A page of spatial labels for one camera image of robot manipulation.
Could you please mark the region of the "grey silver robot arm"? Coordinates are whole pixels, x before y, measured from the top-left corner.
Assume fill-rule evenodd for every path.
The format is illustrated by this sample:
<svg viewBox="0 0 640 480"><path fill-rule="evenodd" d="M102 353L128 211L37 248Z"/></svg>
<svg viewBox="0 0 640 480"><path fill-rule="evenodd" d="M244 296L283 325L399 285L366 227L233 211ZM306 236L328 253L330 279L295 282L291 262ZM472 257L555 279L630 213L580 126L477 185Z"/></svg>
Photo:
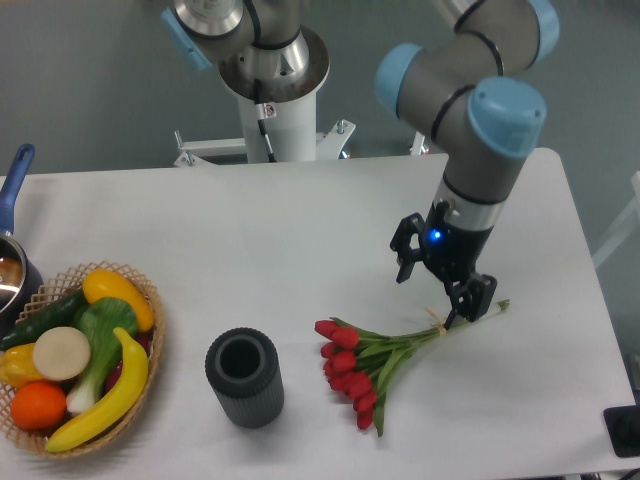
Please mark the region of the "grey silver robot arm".
<svg viewBox="0 0 640 480"><path fill-rule="evenodd" d="M448 157L426 216L397 227L390 247L399 281L423 264L443 285L449 320L475 321L497 283L476 269L546 118L518 80L555 47L559 20L547 1L441 1L454 38L436 51L393 48L375 76L378 101ZM216 67L235 95L252 163L319 158L316 94L330 67L296 1L174 1L162 12L173 41L199 69Z"/></svg>

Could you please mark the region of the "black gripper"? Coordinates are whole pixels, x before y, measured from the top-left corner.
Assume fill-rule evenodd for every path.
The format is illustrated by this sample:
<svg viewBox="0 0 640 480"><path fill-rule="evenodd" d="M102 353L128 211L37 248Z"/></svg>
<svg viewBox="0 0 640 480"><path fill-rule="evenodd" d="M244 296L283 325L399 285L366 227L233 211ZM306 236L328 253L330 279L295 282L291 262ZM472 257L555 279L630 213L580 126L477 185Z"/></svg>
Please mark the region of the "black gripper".
<svg viewBox="0 0 640 480"><path fill-rule="evenodd" d="M431 206L425 220L419 213L411 214L400 221L390 242L399 268L398 284L408 280L421 261L444 283L451 303L445 328L451 328L457 319L474 322L485 315L498 285L495 277L476 272L476 262L493 228L475 231L455 226L448 220L453 212L450 203L443 201ZM417 247L411 246L414 236Z"/></svg>

